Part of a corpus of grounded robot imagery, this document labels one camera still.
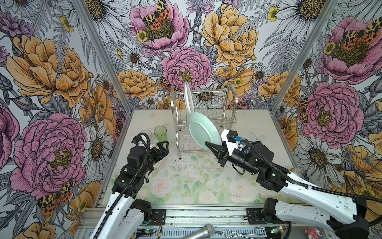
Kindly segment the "silver microphone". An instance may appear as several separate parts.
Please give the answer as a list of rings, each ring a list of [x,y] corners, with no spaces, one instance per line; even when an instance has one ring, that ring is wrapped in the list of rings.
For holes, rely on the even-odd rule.
[[[195,231],[182,239],[209,239],[215,235],[214,226],[207,224],[203,226],[200,230]]]

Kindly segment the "cream floral plate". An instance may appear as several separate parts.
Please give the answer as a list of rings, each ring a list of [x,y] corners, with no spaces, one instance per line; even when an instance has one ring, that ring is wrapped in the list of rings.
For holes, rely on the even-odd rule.
[[[157,148],[153,148],[150,150],[150,155],[151,161],[153,163],[153,171],[158,171],[161,167],[164,166],[167,154]]]

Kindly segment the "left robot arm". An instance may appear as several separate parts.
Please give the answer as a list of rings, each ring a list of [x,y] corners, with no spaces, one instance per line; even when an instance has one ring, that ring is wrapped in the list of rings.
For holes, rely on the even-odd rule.
[[[169,142],[163,141],[147,148],[144,142],[136,143],[127,156],[114,181],[106,208],[90,235],[91,239],[130,239],[139,226],[148,222],[152,215],[151,203],[136,199],[154,165],[169,153]]]

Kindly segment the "steel two-tier dish rack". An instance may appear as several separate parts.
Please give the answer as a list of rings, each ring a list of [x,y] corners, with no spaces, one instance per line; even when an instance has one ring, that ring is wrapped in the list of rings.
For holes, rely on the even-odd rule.
[[[170,91],[178,158],[208,149],[206,142],[220,144],[220,134],[237,122],[238,94],[232,83],[221,89]]]

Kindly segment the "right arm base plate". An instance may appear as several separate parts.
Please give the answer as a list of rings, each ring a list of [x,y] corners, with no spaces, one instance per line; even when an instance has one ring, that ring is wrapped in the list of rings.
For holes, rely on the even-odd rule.
[[[243,219],[247,220],[250,225],[274,223],[273,216],[267,214],[261,208],[247,208]]]

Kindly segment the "green plastic tumbler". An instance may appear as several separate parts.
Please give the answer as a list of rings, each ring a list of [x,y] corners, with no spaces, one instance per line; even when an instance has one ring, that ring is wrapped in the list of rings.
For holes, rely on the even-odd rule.
[[[159,142],[167,140],[167,128],[165,126],[158,126],[154,129],[154,135]]]

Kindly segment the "clear plastic tumbler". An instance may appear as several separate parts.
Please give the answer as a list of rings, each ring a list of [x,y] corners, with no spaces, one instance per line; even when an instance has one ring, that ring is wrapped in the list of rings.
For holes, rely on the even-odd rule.
[[[153,134],[152,134],[151,130],[144,129],[140,133],[141,133],[141,137],[145,143],[148,143],[148,141],[150,141],[151,143],[154,142],[153,141]]]

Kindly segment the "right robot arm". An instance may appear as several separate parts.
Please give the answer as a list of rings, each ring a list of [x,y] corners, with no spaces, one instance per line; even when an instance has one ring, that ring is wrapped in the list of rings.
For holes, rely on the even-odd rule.
[[[369,222],[366,220],[365,199],[323,192],[322,188],[305,181],[286,168],[274,164],[274,153],[261,142],[206,142],[221,166],[230,162],[245,172],[257,176],[263,188],[295,197],[304,203],[292,205],[277,199],[267,199],[261,211],[267,223],[299,222],[332,231],[340,239],[366,239]]]

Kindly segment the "green circuit board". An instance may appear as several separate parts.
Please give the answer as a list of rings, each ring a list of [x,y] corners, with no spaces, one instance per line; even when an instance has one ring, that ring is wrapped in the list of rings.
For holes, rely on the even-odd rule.
[[[158,230],[154,230],[154,229],[151,229],[151,228],[148,228],[148,229],[139,229],[136,232],[135,238],[137,239],[137,238],[140,238],[140,237],[152,237],[157,232],[158,232]]]

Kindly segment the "pink toy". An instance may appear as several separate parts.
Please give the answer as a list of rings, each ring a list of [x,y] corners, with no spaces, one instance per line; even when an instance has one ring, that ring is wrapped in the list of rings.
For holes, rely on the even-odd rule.
[[[321,236],[323,236],[323,232],[318,229],[309,229],[304,231],[307,234],[308,239],[319,239]]]

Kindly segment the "pale green plate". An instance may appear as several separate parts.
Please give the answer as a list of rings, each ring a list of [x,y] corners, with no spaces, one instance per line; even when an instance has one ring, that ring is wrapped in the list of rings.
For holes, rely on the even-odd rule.
[[[205,115],[193,112],[189,114],[187,123],[192,138],[201,148],[208,149],[206,141],[222,145],[219,131]]]

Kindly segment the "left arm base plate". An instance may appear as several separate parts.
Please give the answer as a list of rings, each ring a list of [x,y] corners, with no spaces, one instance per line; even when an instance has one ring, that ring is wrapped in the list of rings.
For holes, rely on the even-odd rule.
[[[152,215],[151,215],[150,221],[148,223],[148,226],[158,226],[158,222],[155,220],[155,218],[159,221],[159,224],[161,226],[164,226],[165,222],[166,222],[167,210],[166,209],[152,209],[151,212],[152,212]]]

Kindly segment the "white plate red pattern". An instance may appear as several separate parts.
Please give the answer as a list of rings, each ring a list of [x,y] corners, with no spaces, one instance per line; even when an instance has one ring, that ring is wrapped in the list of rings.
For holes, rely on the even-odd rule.
[[[185,82],[184,85],[184,97],[185,97],[185,104],[186,104],[186,110],[188,114],[193,113],[194,110],[194,103],[192,99],[192,93],[188,82]]]

